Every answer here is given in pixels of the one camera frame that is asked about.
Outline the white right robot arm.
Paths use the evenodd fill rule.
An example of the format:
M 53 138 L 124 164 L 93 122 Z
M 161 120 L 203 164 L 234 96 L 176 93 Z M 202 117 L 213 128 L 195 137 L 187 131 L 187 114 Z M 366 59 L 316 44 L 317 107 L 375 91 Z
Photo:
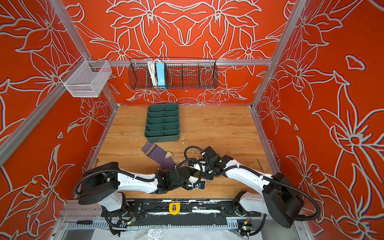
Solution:
M 260 195 L 258 197 L 249 192 L 241 194 L 239 204 L 245 211 L 267 214 L 284 228 L 290 228 L 295 221 L 312 221 L 321 216 L 317 201 L 293 187 L 282 173 L 270 175 L 258 172 L 230 156 L 221 157 L 211 147 L 199 151 L 205 163 L 205 173 L 236 180 Z

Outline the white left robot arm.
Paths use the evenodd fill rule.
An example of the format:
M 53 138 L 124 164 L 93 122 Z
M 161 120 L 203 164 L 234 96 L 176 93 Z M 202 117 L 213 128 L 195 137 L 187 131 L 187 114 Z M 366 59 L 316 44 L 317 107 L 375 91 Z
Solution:
M 202 171 L 190 167 L 176 166 L 144 175 L 122 170 L 117 162 L 111 162 L 85 172 L 73 191 L 80 205 L 99 204 L 112 213 L 126 210 L 126 191 L 162 195 L 178 188 L 191 191 L 205 186 Z

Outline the green plastic divider tray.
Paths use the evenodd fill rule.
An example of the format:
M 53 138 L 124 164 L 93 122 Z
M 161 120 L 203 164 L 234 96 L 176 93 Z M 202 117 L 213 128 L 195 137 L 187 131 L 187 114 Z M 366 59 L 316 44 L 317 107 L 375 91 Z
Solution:
M 180 139 L 178 104 L 148 106 L 145 137 L 151 143 L 175 142 Z

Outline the purple sock beige toe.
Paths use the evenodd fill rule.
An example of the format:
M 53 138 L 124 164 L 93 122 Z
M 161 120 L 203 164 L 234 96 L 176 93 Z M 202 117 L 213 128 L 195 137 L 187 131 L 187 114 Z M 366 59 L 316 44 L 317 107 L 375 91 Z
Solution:
M 147 142 L 143 148 L 142 152 L 149 157 L 151 160 L 158 163 L 162 170 L 174 170 L 176 163 L 172 159 L 172 154 L 163 150 L 156 144 Z

